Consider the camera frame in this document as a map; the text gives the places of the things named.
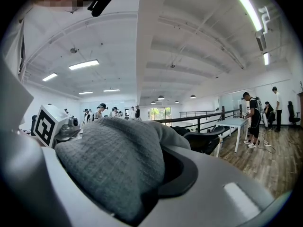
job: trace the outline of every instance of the window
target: window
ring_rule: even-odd
[[[149,120],[171,119],[171,108],[149,108],[147,111]]]

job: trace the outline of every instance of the fluorescent light fixture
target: fluorescent light fixture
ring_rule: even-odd
[[[52,79],[54,77],[58,76],[56,73],[53,73],[52,75],[49,75],[48,77],[42,79],[42,81],[48,81],[49,79]]]
[[[93,92],[83,92],[83,93],[79,93],[79,94],[89,94],[89,93],[93,93]]]
[[[103,90],[103,92],[117,92],[120,91],[120,89],[110,89],[110,90]]]
[[[242,3],[242,5],[246,9],[247,13],[249,14],[250,19],[252,20],[252,22],[256,28],[256,31],[261,30],[262,25],[261,25],[259,18],[257,16],[252,4],[250,3],[250,1],[249,0],[240,0],[240,2]]]
[[[73,65],[73,66],[69,66],[69,69],[71,70],[76,70],[82,67],[87,67],[87,66],[98,66],[99,62],[97,60],[93,60],[93,61],[87,61],[87,62],[83,62],[77,65]]]
[[[265,52],[263,56],[264,56],[264,63],[267,66],[269,64],[269,54]]]

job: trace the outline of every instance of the shorts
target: shorts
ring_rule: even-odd
[[[255,138],[259,137],[259,131],[260,131],[260,117],[256,119],[251,119],[251,125],[250,125],[250,134],[254,135]]]

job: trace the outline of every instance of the smoke detector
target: smoke detector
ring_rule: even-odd
[[[71,48],[71,49],[70,49],[70,52],[71,52],[72,54],[77,53],[77,51],[78,51],[78,50],[77,50],[76,48]]]

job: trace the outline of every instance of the black pants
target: black pants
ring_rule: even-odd
[[[281,129],[281,116],[282,110],[276,111],[276,129],[279,131]]]
[[[273,127],[273,121],[275,120],[275,114],[271,112],[267,118],[267,121],[269,122],[269,127]]]

